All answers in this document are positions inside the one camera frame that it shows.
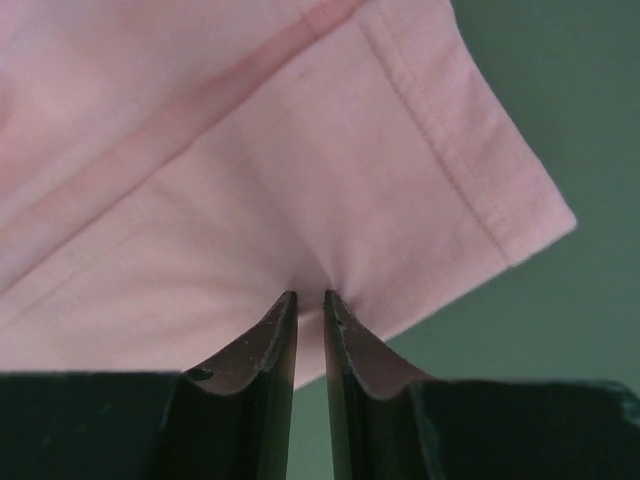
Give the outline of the pink t shirt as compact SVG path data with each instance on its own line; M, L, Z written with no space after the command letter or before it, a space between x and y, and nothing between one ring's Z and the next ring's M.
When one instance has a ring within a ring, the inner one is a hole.
M298 294L395 336L570 232L447 1L5 1L1 367L181 370Z

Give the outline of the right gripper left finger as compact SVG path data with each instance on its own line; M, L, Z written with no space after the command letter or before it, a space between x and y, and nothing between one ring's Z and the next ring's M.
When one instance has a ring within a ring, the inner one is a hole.
M3 374L2 477L284 478L297 313L295 293L283 293L183 372Z

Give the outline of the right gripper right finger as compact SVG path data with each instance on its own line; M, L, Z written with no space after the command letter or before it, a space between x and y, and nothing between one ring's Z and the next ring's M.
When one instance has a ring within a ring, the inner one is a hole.
M639 400L609 381L444 380L323 302L338 479L635 479Z

